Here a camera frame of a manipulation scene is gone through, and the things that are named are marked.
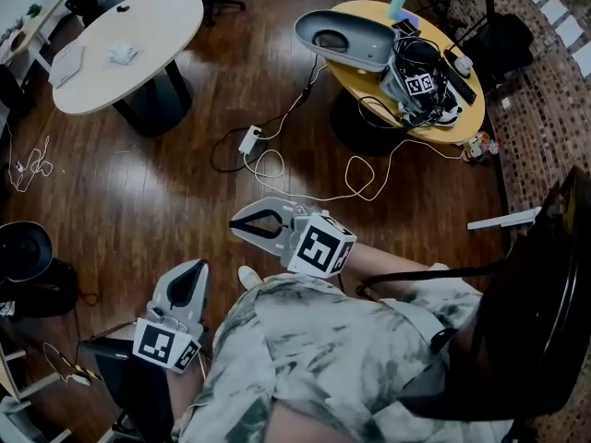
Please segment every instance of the plug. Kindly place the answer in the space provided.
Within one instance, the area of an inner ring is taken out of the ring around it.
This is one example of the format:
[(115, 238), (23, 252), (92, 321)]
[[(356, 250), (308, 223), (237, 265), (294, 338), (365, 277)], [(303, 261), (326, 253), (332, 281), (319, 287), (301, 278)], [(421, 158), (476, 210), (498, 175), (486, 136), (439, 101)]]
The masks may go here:
[(70, 375), (70, 377), (72, 377), (72, 379), (74, 379), (79, 384), (82, 384), (83, 386), (90, 385), (90, 380), (87, 377), (82, 376), (81, 374), (72, 374)]
[(259, 140), (260, 128), (258, 126), (251, 125), (248, 132), (242, 139), (238, 152), (244, 156), (248, 156), (255, 146), (255, 143)]

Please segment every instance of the round yellow table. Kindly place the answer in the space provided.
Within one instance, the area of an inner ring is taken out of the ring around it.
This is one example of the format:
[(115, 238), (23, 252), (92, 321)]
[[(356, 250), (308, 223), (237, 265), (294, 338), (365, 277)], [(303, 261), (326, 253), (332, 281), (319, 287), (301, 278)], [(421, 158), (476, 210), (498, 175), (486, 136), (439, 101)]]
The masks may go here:
[[(354, 0), (352, 2), (345, 2), (337, 5), (332, 10), (357, 15), (367, 19), (373, 19), (384, 25), (391, 26), (394, 21), (388, 19), (386, 16), (388, 12), (388, 4), (382, 2), (375, 2), (372, 0)], [(418, 17), (418, 28), (421, 30), (421, 37), (435, 42), (440, 50), (453, 44), (443, 32), (438, 30), (431, 23)], [(453, 52), (462, 55), (462, 52), (457, 48), (453, 48)], [(366, 73), (355, 69), (354, 67), (344, 66), (342, 64), (328, 61), (329, 69), (334, 76), (343, 84), (356, 99), (371, 95), (384, 103), (394, 113), (398, 113), (398, 102), (389, 98), (378, 86), (380, 74)], [(463, 111), (453, 128), (431, 126), (427, 128), (415, 128), (409, 134), (434, 143), (452, 144), (464, 141), (472, 137), (482, 126), (484, 120), (484, 94), (482, 87), (474, 70), (470, 78), (465, 80), (470, 88), (476, 93), (476, 100), (472, 105), (469, 105), (462, 97), (459, 101), (462, 104)], [(386, 110), (377, 102), (363, 101), (364, 106), (369, 108), (371, 112), (379, 116), (386, 123), (399, 126), (399, 124), (392, 118)]]

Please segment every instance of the desk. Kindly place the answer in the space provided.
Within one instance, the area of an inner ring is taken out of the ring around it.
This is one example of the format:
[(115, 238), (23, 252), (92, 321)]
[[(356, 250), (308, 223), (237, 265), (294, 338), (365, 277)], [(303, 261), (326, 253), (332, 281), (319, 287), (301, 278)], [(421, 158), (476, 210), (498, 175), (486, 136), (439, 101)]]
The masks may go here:
[[(373, 19), (374, 21), (378, 21), (379, 23), (388, 26), (393, 24), (393, 21), (386, 17), (388, 4), (382, 2), (354, 0), (337, 5), (332, 10)], [(418, 20), (418, 28), (422, 31), (421, 37), (435, 42), (442, 51), (453, 44), (452, 40), (434, 25), (422, 17), (418, 17)], [(458, 55), (462, 55), (462, 52), (457, 47), (454, 48), (453, 51)], [(341, 84), (343, 84), (343, 86), (356, 99), (371, 95), (383, 102), (394, 113), (398, 112), (398, 102), (393, 101), (380, 90), (380, 87), (378, 86), (379, 74), (362, 74), (354, 67), (344, 66), (331, 61), (328, 61), (328, 66), (339, 82), (341, 82)], [(472, 71), (472, 75), (466, 80), (466, 82), (476, 93), (476, 100), (472, 105), (468, 105), (464, 99), (461, 97), (459, 98), (464, 111), (460, 115), (456, 126), (453, 128), (437, 128), (434, 126), (428, 128), (416, 128), (410, 131), (409, 134), (425, 141), (445, 144), (457, 143), (472, 137), (480, 129), (482, 122), (484, 121), (485, 103), (480, 82), (474, 71)], [(363, 104), (369, 108), (372, 113), (379, 116), (389, 125), (398, 126), (398, 123), (396, 123), (392, 116), (376, 102), (371, 103), (371, 101), (369, 101), (369, 103), (366, 103), (363, 101)]]
[[(121, 6), (128, 10), (118, 12)], [(113, 105), (143, 136), (172, 129), (192, 102), (191, 86), (181, 77), (175, 57), (191, 42), (202, 19), (201, 0), (126, 0), (111, 8), (78, 36), (84, 46), (82, 65), (54, 88), (55, 106), (66, 114), (91, 114)], [(109, 48), (120, 42), (138, 50), (127, 66), (109, 61)], [(154, 78), (163, 69), (168, 78)], [(136, 89), (128, 105), (123, 98)]]
[[(43, 56), (39, 54), (39, 51), (30, 47), (30, 43), (33, 41), (35, 36), (40, 35), (39, 31), (41, 31), (42, 26), (47, 22), (55, 10), (62, 5), (63, 2), (64, 0), (58, 0), (52, 6), (44, 7), (39, 15), (37, 15), (35, 18), (31, 18), (24, 24), (21, 31), (25, 34), (25, 39), (18, 46), (18, 48), (8, 53), (6, 59), (2, 61), (2, 64), (8, 64), (16, 55), (29, 51), (35, 60), (41, 65), (41, 67), (49, 74), (49, 72), (52, 70), (51, 64), (49, 64), (43, 58)], [(43, 42), (49, 44), (49, 41), (45, 38), (43, 38)]]

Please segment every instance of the person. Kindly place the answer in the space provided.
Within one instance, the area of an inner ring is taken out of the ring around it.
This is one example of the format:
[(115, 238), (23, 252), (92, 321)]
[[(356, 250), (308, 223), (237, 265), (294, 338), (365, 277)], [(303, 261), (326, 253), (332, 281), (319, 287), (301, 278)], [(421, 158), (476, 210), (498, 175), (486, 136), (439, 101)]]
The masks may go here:
[[(361, 244), (345, 266), (360, 281), (447, 269)], [(182, 376), (167, 375), (175, 441), (492, 443), (509, 431), (508, 421), (417, 417), (398, 401), (440, 357), (387, 300), (348, 297), (302, 274), (262, 281), (243, 266), (238, 275), (247, 292), (215, 334), (205, 381), (198, 360)], [(460, 329), (458, 335), (481, 297), (461, 279), (383, 282), (374, 290), (424, 307), (444, 327)]]

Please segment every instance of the power strip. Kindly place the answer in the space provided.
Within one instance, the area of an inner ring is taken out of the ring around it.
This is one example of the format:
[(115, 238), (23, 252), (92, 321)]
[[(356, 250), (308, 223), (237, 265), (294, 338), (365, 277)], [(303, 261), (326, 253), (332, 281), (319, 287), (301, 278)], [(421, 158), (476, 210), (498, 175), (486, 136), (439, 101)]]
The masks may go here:
[(242, 142), (238, 147), (238, 152), (244, 156), (248, 156), (255, 146), (255, 143), (259, 139), (260, 128), (258, 126), (251, 125), (248, 132), (242, 138)]

